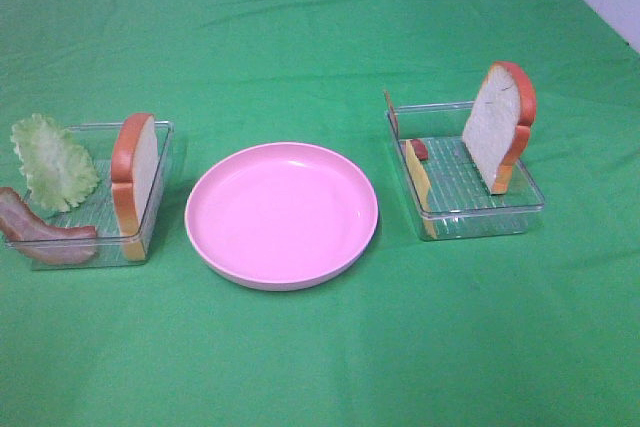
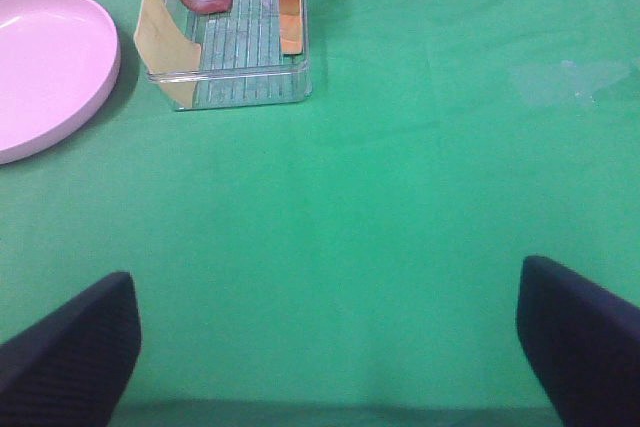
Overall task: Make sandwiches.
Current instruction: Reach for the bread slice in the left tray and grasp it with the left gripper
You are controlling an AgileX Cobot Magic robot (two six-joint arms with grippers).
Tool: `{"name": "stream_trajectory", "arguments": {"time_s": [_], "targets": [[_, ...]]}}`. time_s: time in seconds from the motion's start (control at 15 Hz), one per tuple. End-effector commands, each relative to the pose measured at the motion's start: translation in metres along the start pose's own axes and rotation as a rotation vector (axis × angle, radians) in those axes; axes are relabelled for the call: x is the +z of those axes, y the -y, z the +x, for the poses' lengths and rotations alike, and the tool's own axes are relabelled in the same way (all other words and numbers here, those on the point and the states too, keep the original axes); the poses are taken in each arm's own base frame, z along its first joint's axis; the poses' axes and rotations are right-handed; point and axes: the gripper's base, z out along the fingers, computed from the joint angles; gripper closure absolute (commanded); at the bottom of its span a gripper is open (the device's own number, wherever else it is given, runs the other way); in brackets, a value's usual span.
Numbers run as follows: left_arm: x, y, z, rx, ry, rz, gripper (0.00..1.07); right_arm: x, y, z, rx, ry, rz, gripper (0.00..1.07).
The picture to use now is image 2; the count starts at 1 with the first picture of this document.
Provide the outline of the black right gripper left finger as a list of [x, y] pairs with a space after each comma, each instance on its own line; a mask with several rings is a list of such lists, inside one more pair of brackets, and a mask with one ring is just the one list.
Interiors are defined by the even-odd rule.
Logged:
[[108, 425], [141, 344], [133, 278], [113, 272], [2, 344], [2, 425]]

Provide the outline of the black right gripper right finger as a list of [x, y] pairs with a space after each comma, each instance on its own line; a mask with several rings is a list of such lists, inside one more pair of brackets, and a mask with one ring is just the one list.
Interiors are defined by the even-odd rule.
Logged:
[[516, 331], [563, 425], [638, 425], [638, 307], [532, 255], [522, 265]]

